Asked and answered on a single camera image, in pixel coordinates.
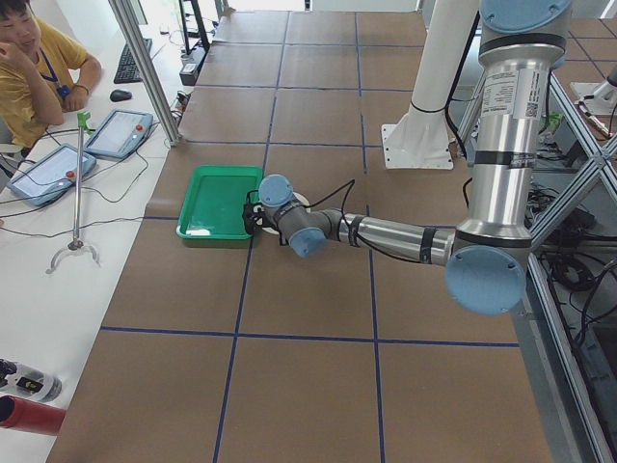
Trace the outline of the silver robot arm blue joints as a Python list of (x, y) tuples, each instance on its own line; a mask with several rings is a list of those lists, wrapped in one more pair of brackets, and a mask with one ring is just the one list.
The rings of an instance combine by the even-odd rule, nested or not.
[(500, 314), (525, 292), (531, 236), (525, 206), (536, 160), (542, 104), (562, 59), (570, 26), (568, 1), (477, 1), (478, 59), (485, 71), (480, 126), (466, 219), (454, 231), (347, 213), (307, 211), (289, 180), (259, 185), (265, 217), (300, 257), (328, 240), (366, 246), (396, 259), (441, 265), (451, 297), (469, 311)]

